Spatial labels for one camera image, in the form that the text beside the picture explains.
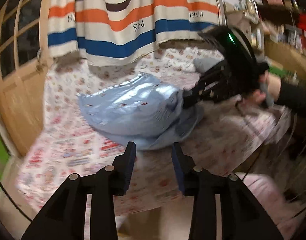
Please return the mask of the person right hand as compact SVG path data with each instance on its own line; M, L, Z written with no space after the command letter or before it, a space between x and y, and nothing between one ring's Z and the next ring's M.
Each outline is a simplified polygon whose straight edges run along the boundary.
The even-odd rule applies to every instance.
M256 89L245 98L242 99L244 105L260 106L269 97L270 100L276 102L280 95L281 79L275 74L265 71L264 74L259 76L259 84L263 87Z

